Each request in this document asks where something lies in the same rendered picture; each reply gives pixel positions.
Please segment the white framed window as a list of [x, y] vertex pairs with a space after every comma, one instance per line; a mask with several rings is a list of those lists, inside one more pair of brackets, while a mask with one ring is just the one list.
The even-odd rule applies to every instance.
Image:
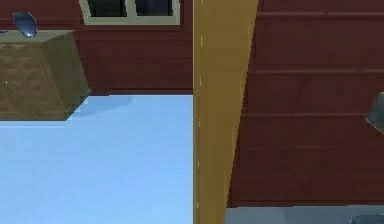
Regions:
[[180, 0], [79, 0], [85, 25], [180, 24]]

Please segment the brown wooden cabinet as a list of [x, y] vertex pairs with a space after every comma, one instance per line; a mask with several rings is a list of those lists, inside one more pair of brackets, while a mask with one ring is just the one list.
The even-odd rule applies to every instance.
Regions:
[[0, 35], [0, 121], [65, 121], [90, 93], [71, 30]]

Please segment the grey angular object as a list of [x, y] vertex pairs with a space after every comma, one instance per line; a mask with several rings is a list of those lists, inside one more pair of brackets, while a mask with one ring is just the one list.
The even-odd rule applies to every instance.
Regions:
[[380, 133], [384, 134], [384, 92], [380, 92], [377, 95], [365, 120]]

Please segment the dark blue round object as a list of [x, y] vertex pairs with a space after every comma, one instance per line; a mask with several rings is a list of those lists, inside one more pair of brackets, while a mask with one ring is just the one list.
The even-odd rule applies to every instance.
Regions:
[[37, 24], [35, 18], [28, 12], [15, 12], [13, 22], [19, 32], [27, 38], [37, 35]]

